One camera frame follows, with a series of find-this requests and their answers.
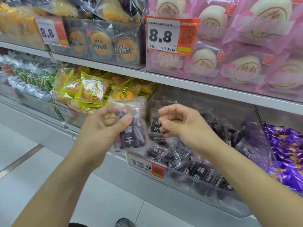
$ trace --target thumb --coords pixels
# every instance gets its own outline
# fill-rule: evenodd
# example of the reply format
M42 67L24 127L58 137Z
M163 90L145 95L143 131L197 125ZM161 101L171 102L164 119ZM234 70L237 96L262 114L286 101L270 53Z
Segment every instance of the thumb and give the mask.
M162 121L162 126L167 129L168 131L173 131L176 132L177 134L179 134L179 132L181 131L181 128L183 126L183 124L179 124L176 122L172 122L168 119L164 119Z
M109 135L115 138L120 132L125 131L132 121L133 116L131 114L124 115L115 125L108 127Z

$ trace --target qr code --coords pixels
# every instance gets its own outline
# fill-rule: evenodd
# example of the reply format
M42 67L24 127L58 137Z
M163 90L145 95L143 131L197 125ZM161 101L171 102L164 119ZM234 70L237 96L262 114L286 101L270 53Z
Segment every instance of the qr code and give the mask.
M182 32L180 45L191 47L195 42L195 29L186 29Z

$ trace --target price number 8.8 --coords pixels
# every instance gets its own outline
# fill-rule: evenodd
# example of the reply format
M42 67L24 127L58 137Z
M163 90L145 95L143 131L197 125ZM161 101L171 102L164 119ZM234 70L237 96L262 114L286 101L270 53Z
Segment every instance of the price number 8.8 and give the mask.
M46 38L46 37L48 37L48 38L54 38L54 34L53 34L53 31L51 30L51 29L48 29L48 35L45 33L45 29L43 29L43 28L40 28L40 31L41 31L41 35L44 37L44 38Z
M157 37L157 35L158 35L158 30L156 30L156 29L151 29L151 30L149 31L149 33L150 33L150 35L149 35L149 40L150 40L150 41L153 41L153 42L156 42L156 41L158 40L158 37ZM166 42L166 43L171 42L171 41L172 41L171 36L172 36L172 32L171 32L171 31L165 31L165 32L164 32L163 41Z

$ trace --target hand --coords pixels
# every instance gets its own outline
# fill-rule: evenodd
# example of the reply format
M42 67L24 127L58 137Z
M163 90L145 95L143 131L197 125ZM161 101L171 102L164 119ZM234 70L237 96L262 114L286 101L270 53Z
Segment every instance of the hand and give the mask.
M162 115L160 131L165 132L166 138L177 136L188 148L206 158L225 144L197 110L173 104L159 109L159 114Z
M92 171L102 164L116 136L133 121L130 114L124 115L118 121L116 118L105 119L104 117L109 113L110 107L105 106L89 115L68 154L69 157L84 163L85 167L91 168Z

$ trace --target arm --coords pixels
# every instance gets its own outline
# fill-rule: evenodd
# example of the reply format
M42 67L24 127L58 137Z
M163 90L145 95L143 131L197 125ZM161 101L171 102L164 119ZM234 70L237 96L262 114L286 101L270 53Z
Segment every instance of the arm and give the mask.
M118 123L104 119L108 107L86 118L72 149L36 192L12 227L67 227L81 191L104 160L116 135L132 122L125 115Z
M179 136L184 144L214 164L248 205L263 227L303 226L303 198L273 179L222 141L198 111L174 104L159 110L161 132Z

